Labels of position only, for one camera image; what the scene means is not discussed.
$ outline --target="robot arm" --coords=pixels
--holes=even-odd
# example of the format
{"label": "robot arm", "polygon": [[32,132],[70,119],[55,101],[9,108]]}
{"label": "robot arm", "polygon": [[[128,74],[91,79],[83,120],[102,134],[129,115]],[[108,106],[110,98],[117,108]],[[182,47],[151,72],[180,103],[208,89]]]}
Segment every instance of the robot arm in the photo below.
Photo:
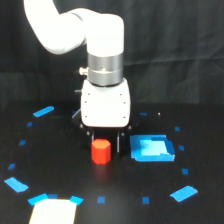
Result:
{"label": "robot arm", "polygon": [[85,44],[88,21],[99,15],[88,9],[59,14],[53,0],[24,0],[24,8],[40,43],[58,55]]}

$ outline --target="blue marker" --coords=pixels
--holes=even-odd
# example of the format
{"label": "blue marker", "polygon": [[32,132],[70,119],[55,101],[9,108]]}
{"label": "blue marker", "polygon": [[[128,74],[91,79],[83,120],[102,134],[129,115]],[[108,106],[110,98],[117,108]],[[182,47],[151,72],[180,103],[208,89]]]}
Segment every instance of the blue marker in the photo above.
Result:
{"label": "blue marker", "polygon": [[44,109],[42,109],[42,110],[39,110],[39,111],[33,113],[33,115],[34,115],[35,117],[41,117],[41,116],[43,116],[44,114],[47,114],[47,113],[49,113],[49,112],[51,112],[51,111],[53,111],[53,110],[54,110],[54,107],[50,106],[50,107],[46,107],[46,108],[44,108]]}

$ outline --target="white block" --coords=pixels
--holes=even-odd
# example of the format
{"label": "white block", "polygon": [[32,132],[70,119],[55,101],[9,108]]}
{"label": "white block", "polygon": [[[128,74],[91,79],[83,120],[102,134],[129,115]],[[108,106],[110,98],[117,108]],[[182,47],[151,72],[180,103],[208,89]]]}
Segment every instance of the white block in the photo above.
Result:
{"label": "white block", "polygon": [[73,224],[76,206],[69,200],[40,201],[34,206],[29,224]]}

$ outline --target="black background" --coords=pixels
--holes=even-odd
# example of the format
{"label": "black background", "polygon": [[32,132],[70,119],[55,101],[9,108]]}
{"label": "black background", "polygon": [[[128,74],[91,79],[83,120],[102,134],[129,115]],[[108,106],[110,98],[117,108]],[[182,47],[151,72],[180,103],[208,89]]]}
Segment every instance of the black background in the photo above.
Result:
{"label": "black background", "polygon": [[[224,1],[55,0],[60,13],[88,8],[125,23],[124,76],[137,102],[223,103]],[[86,46],[48,53],[22,0],[0,3],[0,106],[12,100],[72,101]]]}

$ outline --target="blue tape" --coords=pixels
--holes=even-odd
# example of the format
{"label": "blue tape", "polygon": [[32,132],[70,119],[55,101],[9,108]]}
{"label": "blue tape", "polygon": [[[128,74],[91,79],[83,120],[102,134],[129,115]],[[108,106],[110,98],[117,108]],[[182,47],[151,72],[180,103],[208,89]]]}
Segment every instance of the blue tape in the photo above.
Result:
{"label": "blue tape", "polygon": [[12,169],[15,167],[15,165],[16,165],[16,164],[14,164],[14,163],[10,164],[9,167],[8,167],[8,169],[9,169],[9,170],[12,170]]}
{"label": "blue tape", "polygon": [[46,194],[41,194],[41,195],[38,195],[34,198],[31,198],[28,200],[28,202],[34,206],[37,202],[40,202],[40,201],[43,201],[45,199],[48,199],[47,195]]}
{"label": "blue tape", "polygon": [[46,107],[46,108],[44,108],[44,109],[42,109],[42,110],[39,110],[39,111],[33,113],[33,115],[34,115],[35,117],[41,117],[41,116],[43,116],[44,114],[47,114],[47,113],[49,113],[49,112],[51,112],[51,111],[53,111],[53,110],[54,110],[54,107],[50,106],[50,107]]}
{"label": "blue tape", "polygon": [[147,116],[147,113],[140,113],[141,116]]}
{"label": "blue tape", "polygon": [[19,145],[25,145],[26,144],[26,140],[21,140],[20,142],[19,142]]}
{"label": "blue tape", "polygon": [[58,195],[57,194],[49,194],[48,195],[48,198],[49,199],[57,199],[58,198]]}
{"label": "blue tape", "polygon": [[33,125],[32,122],[28,122],[28,123],[27,123],[27,127],[31,127],[32,125]]}
{"label": "blue tape", "polygon": [[83,199],[79,198],[79,197],[76,197],[76,196],[72,196],[70,198],[70,201],[77,204],[77,205],[80,205],[83,202]]}
{"label": "blue tape", "polygon": [[179,149],[180,149],[181,151],[184,151],[184,146],[183,146],[183,145],[179,145]]}
{"label": "blue tape", "polygon": [[174,192],[170,196],[173,197],[176,201],[181,202],[196,193],[198,193],[198,191],[196,189],[194,189],[193,187],[190,187],[190,186],[186,186],[186,187]]}
{"label": "blue tape", "polygon": [[142,204],[149,204],[149,197],[143,197]]}
{"label": "blue tape", "polygon": [[184,175],[188,175],[189,174],[189,172],[188,172],[188,169],[182,169],[182,174],[184,174]]}
{"label": "blue tape", "polygon": [[180,128],[179,127],[175,127],[175,131],[180,131]]}
{"label": "blue tape", "polygon": [[5,183],[8,184],[14,191],[17,193],[25,191],[29,188],[27,185],[20,183],[16,178],[11,177],[5,180]]}
{"label": "blue tape", "polygon": [[105,204],[105,201],[106,201],[106,199],[103,196],[99,196],[97,199],[98,204]]}

